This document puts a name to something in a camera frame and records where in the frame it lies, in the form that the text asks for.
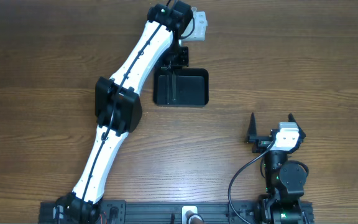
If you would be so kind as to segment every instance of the wooden tabletop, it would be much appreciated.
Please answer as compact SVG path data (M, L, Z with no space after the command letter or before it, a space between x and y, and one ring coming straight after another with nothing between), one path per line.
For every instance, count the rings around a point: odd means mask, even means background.
M0 0L0 222L37 222L40 202L70 192L96 131L94 86L137 43L158 0ZM293 113L307 137L293 158L310 168L303 200L318 223L358 222L358 1L188 1L208 20L186 43L209 72L204 108L152 101L121 146L105 199L227 202L251 112L260 134ZM232 189L255 200L254 165Z

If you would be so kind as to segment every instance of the wooden table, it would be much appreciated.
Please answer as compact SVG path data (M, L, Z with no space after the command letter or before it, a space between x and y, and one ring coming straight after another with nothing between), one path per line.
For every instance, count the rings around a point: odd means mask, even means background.
M71 191L91 151L94 85L137 43L157 0L0 0L0 222L37 222L39 204ZM122 145L106 199L227 201L255 157L251 112L268 134L293 113L307 134L303 200L318 223L358 222L358 1L188 1L208 20L186 43L209 71L204 108L164 108L142 90L143 117ZM253 200L254 165L233 186Z

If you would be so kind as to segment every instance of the wood grain surface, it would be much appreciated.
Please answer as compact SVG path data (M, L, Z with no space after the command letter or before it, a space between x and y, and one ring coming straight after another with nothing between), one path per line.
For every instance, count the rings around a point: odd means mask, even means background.
M95 130L94 85L137 43L158 0L0 0L0 222L35 223L39 204L76 184ZM106 199L227 201L255 157L251 112L268 134L293 113L307 134L293 157L310 176L317 223L358 223L358 1L187 1L205 11L190 67L209 72L204 108L152 102L122 145ZM232 196L264 192L257 165Z

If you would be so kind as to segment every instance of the white object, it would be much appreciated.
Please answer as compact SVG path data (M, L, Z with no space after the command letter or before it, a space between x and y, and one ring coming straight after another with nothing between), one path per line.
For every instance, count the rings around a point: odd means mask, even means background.
M296 146L299 138L299 128L295 122L280 122L276 141L270 150L290 151Z
M128 59L121 66L121 68L111 76L115 83L121 83L122 79L124 78L124 74L127 72L134 59L137 57L138 52L150 39L150 36L155 32L159 25L160 24L158 22L146 23L142 37L133 49L132 53L129 55ZM154 35L153 39L150 41L150 45L147 45L144 49L143 55L139 57L139 59L132 67L131 72L128 75L128 79L124 82L123 87L126 89L133 87L134 92L140 94L142 86L150 71L153 69L155 63L160 58L162 53L164 53L164 51L167 50L169 46L171 46L172 41L172 32L167 31L165 26L161 26L161 28L159 28L157 33ZM98 126L96 128L96 139L93 144L91 155L89 156L89 159L85 165L81 179L73 189L73 192L76 193L76 197L78 198L83 197L86 182L88 181L88 176L91 172L94 159L102 143L102 134L106 132L106 130L107 127L105 126L102 128L99 128ZM119 137L116 136L115 131L111 130L109 132L108 138L105 141L104 146L102 147L102 150L100 151L98 159L95 163L95 167L92 172L92 178L90 179L89 186L86 190L86 195L84 198L85 202L92 201L93 203L96 203L103 196L104 185L112 166L112 162L117 155L119 147L127 136L128 132L121 134Z
M206 27L208 26L208 21L206 20L205 12L197 12L196 7L192 7L191 10L193 11L195 28L193 33L189 37L183 39L183 41L197 41L197 40L204 41ZM184 33L181 36L185 37L189 35L192 29L193 29L193 21L190 21L190 23L188 24L187 28L185 29Z

